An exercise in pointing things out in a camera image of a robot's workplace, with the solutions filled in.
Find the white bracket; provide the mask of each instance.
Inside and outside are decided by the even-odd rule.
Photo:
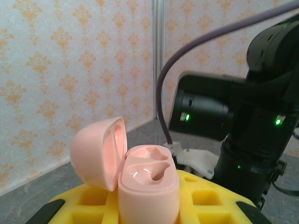
[[[179,142],[172,145],[164,144],[171,151],[172,156],[177,158],[178,164],[189,166],[205,178],[211,180],[214,176],[214,168],[219,156],[202,149],[182,149]]]

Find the gray surface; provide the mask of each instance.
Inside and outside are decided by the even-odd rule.
[[[198,137],[173,133],[175,141],[185,148],[208,149],[220,153],[220,143]],[[128,148],[143,144],[164,144],[165,138],[158,120],[154,120],[128,134]],[[283,155],[288,163],[278,185],[299,189],[299,158]],[[70,163],[47,173],[24,186],[0,197],[0,224],[24,224],[54,196],[70,190],[82,182]],[[263,213],[273,224],[299,224],[299,198],[286,196],[271,187],[266,196]]]

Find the open lid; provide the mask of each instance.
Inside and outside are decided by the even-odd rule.
[[[86,184],[114,191],[128,150],[122,117],[82,128],[71,143],[71,164]]]

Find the yellow foam holder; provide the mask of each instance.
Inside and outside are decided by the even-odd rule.
[[[254,206],[247,198],[224,187],[178,170],[180,211],[176,224],[251,224],[236,202]],[[82,184],[50,202],[65,204],[49,224],[119,224],[117,188],[113,192]]]

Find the charging case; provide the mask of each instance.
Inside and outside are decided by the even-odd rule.
[[[128,151],[122,117],[82,128],[71,143],[71,164],[86,184],[108,191],[118,186],[122,224],[174,224],[179,213],[179,177],[163,146]]]

